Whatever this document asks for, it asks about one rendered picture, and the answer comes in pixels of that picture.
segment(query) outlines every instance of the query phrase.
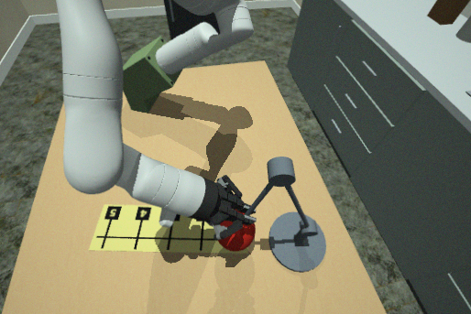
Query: baseboard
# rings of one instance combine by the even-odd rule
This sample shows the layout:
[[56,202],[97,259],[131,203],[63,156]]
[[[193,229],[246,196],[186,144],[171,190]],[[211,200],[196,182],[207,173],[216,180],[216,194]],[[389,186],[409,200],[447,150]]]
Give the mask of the baseboard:
[[[246,3],[248,5],[249,10],[289,7],[294,11],[297,16],[299,16],[301,12],[301,7],[295,0],[255,0],[246,1]],[[106,10],[105,12],[106,16],[109,19],[143,16],[163,16],[165,15],[165,6],[125,8],[116,10]],[[10,72],[10,69],[16,60],[16,57],[27,42],[27,39],[29,38],[29,35],[33,31],[34,27],[36,25],[46,25],[50,23],[59,23],[59,15],[34,15],[29,16],[27,18],[27,21],[19,30],[10,48],[8,48],[6,54],[4,55],[2,60],[0,60],[0,86],[4,82],[8,72]]]

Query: green cube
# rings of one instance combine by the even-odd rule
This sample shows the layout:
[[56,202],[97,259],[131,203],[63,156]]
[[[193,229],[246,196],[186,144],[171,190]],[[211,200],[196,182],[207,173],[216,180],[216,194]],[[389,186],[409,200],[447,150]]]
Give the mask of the green cube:
[[159,95],[173,87],[181,71],[167,74],[156,61],[162,37],[134,53],[123,67],[123,91],[133,111],[148,113]]

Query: gray carpet floor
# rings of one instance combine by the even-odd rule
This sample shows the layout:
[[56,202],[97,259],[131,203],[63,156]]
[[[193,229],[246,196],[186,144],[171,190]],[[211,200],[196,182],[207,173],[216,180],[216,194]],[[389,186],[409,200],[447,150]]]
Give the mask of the gray carpet floor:
[[[255,34],[250,39],[192,66],[268,64],[385,310],[422,313],[287,68],[298,17],[290,8],[252,10],[251,16]],[[170,40],[165,16],[110,23],[123,62],[158,36]],[[0,309],[62,107],[61,65],[59,24],[36,26],[0,86]]]

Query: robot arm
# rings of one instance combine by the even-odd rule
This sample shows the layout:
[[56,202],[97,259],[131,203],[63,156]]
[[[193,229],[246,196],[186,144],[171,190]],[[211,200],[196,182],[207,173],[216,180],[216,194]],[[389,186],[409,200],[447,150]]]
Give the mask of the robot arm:
[[[158,63],[167,73],[253,33],[243,0],[177,0],[197,14],[215,12],[221,34],[201,24],[162,47]],[[132,197],[162,208],[161,224],[176,214],[207,221],[216,237],[253,223],[248,205],[230,179],[218,183],[146,157],[123,144],[121,108],[123,62],[101,0],[56,0],[62,44],[66,113],[64,173],[78,191],[95,194],[114,185]],[[236,221],[226,230],[218,225]]]

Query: red ball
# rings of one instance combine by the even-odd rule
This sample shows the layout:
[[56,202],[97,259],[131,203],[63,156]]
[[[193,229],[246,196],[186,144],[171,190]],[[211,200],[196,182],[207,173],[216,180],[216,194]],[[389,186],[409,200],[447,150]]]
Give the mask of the red ball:
[[[232,221],[223,221],[224,227],[229,227]],[[243,227],[231,236],[220,239],[219,244],[231,252],[239,252],[252,244],[255,238],[255,224],[244,224]]]

